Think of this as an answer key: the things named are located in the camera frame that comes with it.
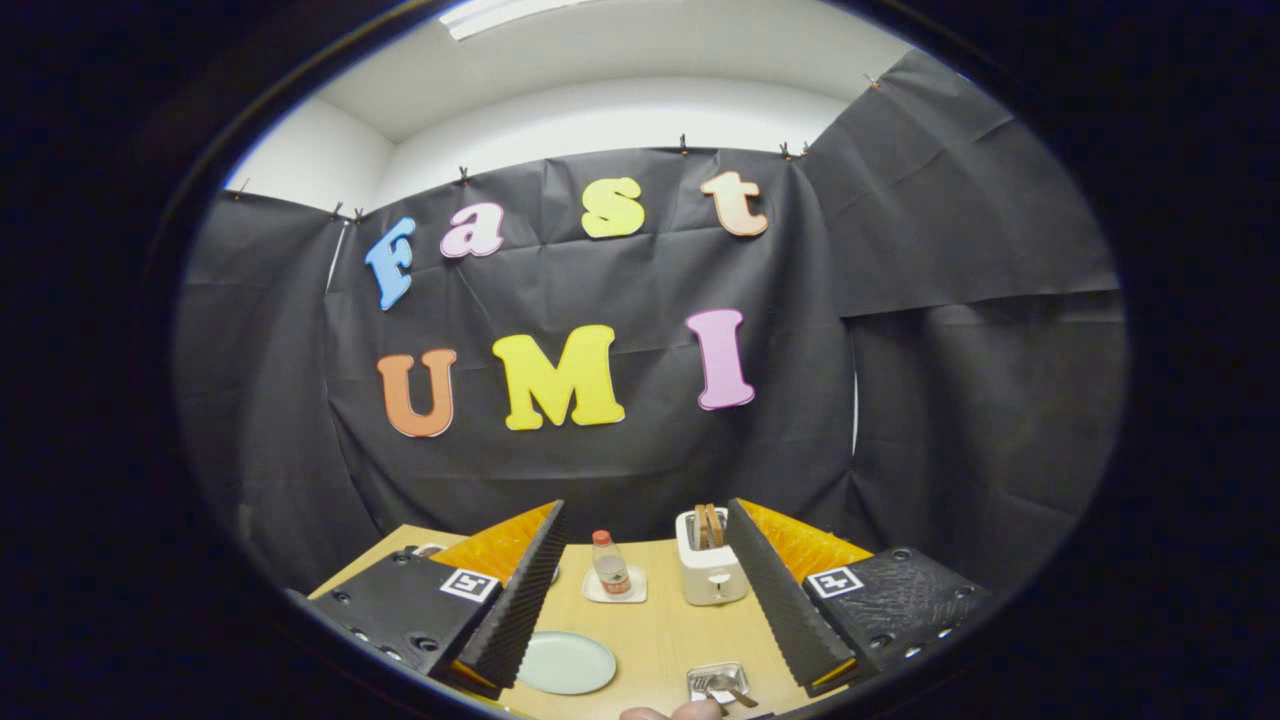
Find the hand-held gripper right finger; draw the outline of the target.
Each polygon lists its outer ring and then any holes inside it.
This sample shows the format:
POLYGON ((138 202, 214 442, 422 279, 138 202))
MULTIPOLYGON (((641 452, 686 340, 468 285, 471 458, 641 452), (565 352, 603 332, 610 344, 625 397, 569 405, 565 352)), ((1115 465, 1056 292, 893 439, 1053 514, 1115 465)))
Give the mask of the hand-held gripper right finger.
POLYGON ((995 598, 920 550, 873 553, 745 498, 724 539, 810 697, 919 664, 995 598))

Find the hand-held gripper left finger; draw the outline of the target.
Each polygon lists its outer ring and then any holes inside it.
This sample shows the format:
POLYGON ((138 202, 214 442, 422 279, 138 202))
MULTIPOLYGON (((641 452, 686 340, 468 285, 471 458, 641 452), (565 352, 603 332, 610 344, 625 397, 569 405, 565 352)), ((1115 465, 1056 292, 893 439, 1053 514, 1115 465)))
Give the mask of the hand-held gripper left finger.
POLYGON ((475 536, 403 525, 296 605, 399 673, 513 688, 568 539, 556 500, 475 536))

